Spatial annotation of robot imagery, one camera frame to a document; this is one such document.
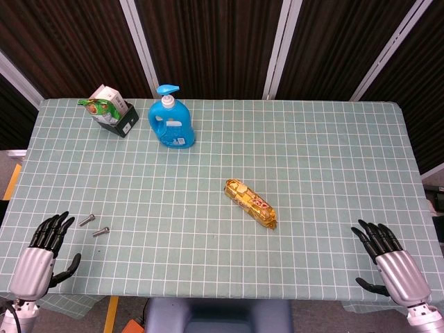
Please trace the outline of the black equipment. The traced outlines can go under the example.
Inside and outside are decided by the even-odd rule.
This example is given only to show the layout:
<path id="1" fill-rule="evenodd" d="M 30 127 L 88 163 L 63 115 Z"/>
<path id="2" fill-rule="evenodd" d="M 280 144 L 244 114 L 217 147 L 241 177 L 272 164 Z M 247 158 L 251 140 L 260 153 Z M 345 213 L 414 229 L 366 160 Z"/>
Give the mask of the black equipment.
<path id="1" fill-rule="evenodd" d="M 444 201 L 444 186 L 423 185 L 426 195 L 432 196 L 434 200 Z"/>

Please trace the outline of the orange device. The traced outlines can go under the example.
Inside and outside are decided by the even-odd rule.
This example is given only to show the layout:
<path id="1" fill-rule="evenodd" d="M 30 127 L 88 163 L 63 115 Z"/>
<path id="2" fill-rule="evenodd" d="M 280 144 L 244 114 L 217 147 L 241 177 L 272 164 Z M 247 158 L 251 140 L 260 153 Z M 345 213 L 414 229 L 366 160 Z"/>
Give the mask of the orange device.
<path id="1" fill-rule="evenodd" d="M 145 333 L 144 328 L 135 320 L 127 322 L 121 333 Z"/>

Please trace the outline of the gold biscuit packet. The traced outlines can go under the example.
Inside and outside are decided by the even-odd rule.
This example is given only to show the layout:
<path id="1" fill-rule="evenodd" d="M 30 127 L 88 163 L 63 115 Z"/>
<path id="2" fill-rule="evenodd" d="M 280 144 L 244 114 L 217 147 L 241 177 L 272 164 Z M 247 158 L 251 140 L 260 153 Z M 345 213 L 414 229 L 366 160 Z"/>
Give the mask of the gold biscuit packet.
<path id="1" fill-rule="evenodd" d="M 227 197 L 265 228 L 274 230 L 277 227 L 275 210 L 259 194 L 240 180 L 228 179 L 225 182 L 224 192 Z"/>

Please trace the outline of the white carton box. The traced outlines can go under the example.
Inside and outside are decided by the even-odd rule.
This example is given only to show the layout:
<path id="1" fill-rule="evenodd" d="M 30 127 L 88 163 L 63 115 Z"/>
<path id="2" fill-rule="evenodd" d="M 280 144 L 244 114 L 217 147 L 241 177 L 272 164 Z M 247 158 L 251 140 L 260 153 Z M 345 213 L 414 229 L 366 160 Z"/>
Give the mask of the white carton box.
<path id="1" fill-rule="evenodd" d="M 119 91 L 104 84 L 100 85 L 90 96 L 91 99 L 105 99 L 110 101 L 121 116 L 128 111 L 128 106 Z"/>

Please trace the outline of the blue pump detergent bottle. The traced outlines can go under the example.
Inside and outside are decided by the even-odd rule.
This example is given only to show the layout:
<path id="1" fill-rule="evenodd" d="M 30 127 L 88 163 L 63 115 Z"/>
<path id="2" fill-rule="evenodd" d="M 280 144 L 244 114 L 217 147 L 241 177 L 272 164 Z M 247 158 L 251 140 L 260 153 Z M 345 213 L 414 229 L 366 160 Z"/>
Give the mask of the blue pump detergent bottle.
<path id="1" fill-rule="evenodd" d="M 173 97 L 177 85 L 161 85 L 157 93 L 162 98 L 152 104 L 148 121 L 161 144 L 169 148 L 189 148 L 195 142 L 191 114 L 184 103 Z"/>

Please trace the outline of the white partition frame post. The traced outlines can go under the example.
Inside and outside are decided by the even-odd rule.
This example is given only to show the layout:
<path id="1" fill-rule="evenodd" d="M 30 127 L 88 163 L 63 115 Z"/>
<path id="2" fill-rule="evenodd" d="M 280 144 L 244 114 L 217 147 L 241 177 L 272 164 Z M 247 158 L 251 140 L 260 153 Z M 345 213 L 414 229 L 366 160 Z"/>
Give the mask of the white partition frame post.
<path id="1" fill-rule="evenodd" d="M 276 32 L 275 32 L 273 48 L 272 48 L 270 60 L 268 63 L 268 69 L 266 72 L 266 80 L 264 83 L 264 91 L 262 94 L 263 100 L 269 99 L 271 84 L 273 82 L 273 76 L 275 73 L 275 68 L 277 66 L 278 55 L 280 52 L 280 46 L 282 43 L 282 38 L 284 36 L 285 26 L 287 25 L 287 17 L 289 15 L 292 1 L 293 0 L 282 0 L 282 7 L 280 10 L 280 16 L 279 16 L 279 20 L 278 20 L 277 28 L 276 28 Z"/>
<path id="2" fill-rule="evenodd" d="M 16 68 L 0 49 L 0 74 L 34 107 L 38 108 L 44 97 L 31 82 Z"/>
<path id="3" fill-rule="evenodd" d="M 393 57 L 400 45 L 404 42 L 408 34 L 418 23 L 424 12 L 431 5 L 433 0 L 415 0 L 414 4 L 404 16 L 398 27 L 388 39 L 384 48 L 376 57 L 374 63 L 370 66 L 361 82 L 358 84 L 356 90 L 350 97 L 350 101 L 359 101 L 366 93 L 368 88 L 372 85 L 374 80 L 379 76 L 383 68 L 387 65 L 389 60 Z"/>
<path id="4" fill-rule="evenodd" d="M 119 2 L 135 44 L 137 55 L 142 64 L 142 69 L 144 70 L 144 75 L 148 82 L 151 94 L 154 99 L 158 99 L 160 95 L 157 93 L 157 86 L 159 85 L 157 74 L 155 72 L 155 67 L 153 65 L 153 60 L 139 18 L 135 0 L 119 0 Z"/>

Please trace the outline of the green snack bag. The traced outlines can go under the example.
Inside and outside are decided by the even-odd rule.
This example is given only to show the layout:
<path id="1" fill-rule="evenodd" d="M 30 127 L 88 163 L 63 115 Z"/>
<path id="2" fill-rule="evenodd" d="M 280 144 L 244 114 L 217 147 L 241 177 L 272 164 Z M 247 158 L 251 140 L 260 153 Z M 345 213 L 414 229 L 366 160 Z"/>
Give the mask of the green snack bag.
<path id="1" fill-rule="evenodd" d="M 80 99 L 77 104 L 83 106 L 99 123 L 115 126 L 121 119 L 114 104 L 106 99 Z"/>

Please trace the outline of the green checked tablecloth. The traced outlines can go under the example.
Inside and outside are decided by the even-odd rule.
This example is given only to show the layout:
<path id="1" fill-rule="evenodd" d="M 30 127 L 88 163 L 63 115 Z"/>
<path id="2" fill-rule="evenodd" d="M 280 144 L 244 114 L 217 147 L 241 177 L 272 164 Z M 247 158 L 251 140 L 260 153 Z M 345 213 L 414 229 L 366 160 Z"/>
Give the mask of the green checked tablecloth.
<path id="1" fill-rule="evenodd" d="M 81 317 L 102 296 L 339 300 L 349 311 L 393 307 L 364 291 L 381 277 L 352 233 L 387 225 L 410 252 L 444 312 L 444 256 L 402 111 L 394 103 L 188 100 L 188 149 L 139 121 L 125 138 L 76 99 L 49 99 L 37 120 L 0 227 L 0 296 L 36 227 L 68 212 L 75 223 L 55 263 L 73 277 L 42 303 Z M 238 179 L 276 213 L 265 228 L 225 195 Z M 95 216 L 84 226 L 79 223 Z M 109 227 L 108 234 L 92 234 Z"/>

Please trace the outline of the dark ribbed partition panel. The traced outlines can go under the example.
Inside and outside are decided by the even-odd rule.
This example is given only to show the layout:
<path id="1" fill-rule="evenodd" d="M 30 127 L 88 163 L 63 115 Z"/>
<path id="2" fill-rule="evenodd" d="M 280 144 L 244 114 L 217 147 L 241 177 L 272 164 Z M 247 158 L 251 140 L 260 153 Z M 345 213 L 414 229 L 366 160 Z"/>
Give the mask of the dark ribbed partition panel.
<path id="1" fill-rule="evenodd" d="M 444 0 L 433 0 L 361 98 L 402 109 L 419 172 L 444 163 Z"/>
<path id="2" fill-rule="evenodd" d="M 46 99 L 153 96 L 119 0 L 0 0 L 0 51 Z"/>
<path id="3" fill-rule="evenodd" d="M 134 0 L 159 84 L 261 99 L 283 0 Z"/>
<path id="4" fill-rule="evenodd" d="M 0 151 L 28 148 L 37 108 L 0 74 Z"/>
<path id="5" fill-rule="evenodd" d="M 416 0 L 302 0 L 281 100 L 348 101 Z"/>

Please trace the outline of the blue grey robot torso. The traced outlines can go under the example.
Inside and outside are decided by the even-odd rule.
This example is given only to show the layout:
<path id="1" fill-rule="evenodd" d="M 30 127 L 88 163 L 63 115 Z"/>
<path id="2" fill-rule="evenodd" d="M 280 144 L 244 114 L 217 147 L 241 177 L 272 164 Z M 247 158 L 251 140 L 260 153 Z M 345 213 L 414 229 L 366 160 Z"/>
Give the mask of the blue grey robot torso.
<path id="1" fill-rule="evenodd" d="M 151 298 L 145 333 L 293 333 L 288 300 Z"/>

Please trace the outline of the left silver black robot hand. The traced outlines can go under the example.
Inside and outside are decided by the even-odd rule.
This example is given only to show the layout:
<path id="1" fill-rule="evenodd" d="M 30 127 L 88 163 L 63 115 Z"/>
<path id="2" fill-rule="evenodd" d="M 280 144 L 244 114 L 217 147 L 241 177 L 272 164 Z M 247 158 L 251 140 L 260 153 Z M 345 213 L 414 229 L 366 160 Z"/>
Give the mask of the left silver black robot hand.
<path id="1" fill-rule="evenodd" d="M 58 274 L 53 272 L 65 235 L 75 221 L 68 215 L 68 212 L 56 214 L 38 225 L 10 281 L 9 290 L 17 299 L 37 301 L 77 271 L 80 253 L 75 254 L 67 270 Z"/>

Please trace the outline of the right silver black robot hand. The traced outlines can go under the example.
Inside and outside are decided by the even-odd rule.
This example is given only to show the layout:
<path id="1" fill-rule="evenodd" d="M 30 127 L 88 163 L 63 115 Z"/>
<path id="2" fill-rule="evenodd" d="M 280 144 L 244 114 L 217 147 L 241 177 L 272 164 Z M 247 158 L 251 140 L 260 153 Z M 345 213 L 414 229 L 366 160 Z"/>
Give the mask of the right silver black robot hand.
<path id="1" fill-rule="evenodd" d="M 382 223 L 375 225 L 358 220 L 360 228 L 352 227 L 384 282 L 371 284 L 356 279 L 364 290 L 390 297 L 396 304 L 410 308 L 427 303 L 431 289 L 415 260 L 406 251 L 393 231 Z"/>

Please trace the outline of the dark green open box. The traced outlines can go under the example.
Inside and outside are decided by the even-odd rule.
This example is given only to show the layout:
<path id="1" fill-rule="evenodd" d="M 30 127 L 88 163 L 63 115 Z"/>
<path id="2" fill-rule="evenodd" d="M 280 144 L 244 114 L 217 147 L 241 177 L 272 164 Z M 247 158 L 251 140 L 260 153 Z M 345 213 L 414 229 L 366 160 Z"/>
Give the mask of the dark green open box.
<path id="1" fill-rule="evenodd" d="M 115 126 L 98 122 L 102 128 L 114 133 L 122 138 L 125 138 L 126 135 L 130 132 L 130 130 L 135 126 L 135 124 L 139 121 L 139 115 L 133 104 L 126 101 L 126 105 L 128 107 L 127 113 L 118 121 Z"/>

